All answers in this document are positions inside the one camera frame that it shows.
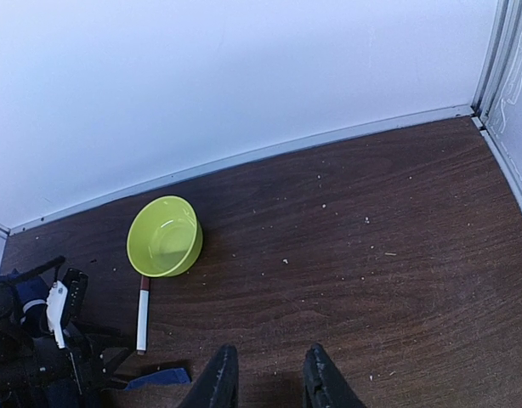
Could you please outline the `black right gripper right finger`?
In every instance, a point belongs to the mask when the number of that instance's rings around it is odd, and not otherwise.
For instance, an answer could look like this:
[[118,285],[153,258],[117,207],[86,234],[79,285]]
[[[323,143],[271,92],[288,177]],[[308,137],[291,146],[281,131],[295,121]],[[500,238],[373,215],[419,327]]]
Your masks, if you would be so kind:
[[313,344],[307,351],[303,375],[303,407],[366,407],[319,343]]

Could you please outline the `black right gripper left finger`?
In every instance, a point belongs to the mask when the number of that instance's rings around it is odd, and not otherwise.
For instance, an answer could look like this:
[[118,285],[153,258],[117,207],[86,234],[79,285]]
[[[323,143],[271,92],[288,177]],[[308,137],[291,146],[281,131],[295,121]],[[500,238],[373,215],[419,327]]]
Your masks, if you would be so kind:
[[225,344],[209,360],[189,393],[183,407],[230,408],[238,406],[239,360],[234,345]]

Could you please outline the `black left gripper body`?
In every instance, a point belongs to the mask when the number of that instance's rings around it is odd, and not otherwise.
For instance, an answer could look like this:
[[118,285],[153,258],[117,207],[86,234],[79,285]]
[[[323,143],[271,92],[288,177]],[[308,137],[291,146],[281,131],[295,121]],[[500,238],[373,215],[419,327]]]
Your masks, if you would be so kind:
[[127,387],[128,383],[116,371],[132,354],[131,337],[115,328],[80,322],[70,322],[64,334],[80,395]]

